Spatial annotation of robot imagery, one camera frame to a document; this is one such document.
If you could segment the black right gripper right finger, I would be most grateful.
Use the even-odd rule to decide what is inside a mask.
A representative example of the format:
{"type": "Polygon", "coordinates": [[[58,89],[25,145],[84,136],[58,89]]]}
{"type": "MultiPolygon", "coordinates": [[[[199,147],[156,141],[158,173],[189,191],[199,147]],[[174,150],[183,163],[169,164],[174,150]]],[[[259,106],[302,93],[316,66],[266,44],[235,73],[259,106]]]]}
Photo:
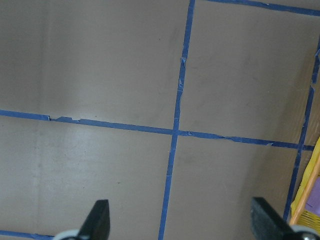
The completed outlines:
{"type": "Polygon", "coordinates": [[[318,240],[310,227],[289,226],[263,197],[253,197],[250,206],[251,231],[256,240],[318,240]]]}

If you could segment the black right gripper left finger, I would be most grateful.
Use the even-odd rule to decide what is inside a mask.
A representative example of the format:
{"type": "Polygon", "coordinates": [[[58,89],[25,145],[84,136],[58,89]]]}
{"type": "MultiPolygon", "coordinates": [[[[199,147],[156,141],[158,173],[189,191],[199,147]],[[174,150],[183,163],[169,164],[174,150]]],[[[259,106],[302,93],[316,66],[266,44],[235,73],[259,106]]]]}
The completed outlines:
{"type": "Polygon", "coordinates": [[[107,199],[95,202],[80,229],[60,232],[56,240],[108,240],[111,232],[110,206],[107,199]]]}

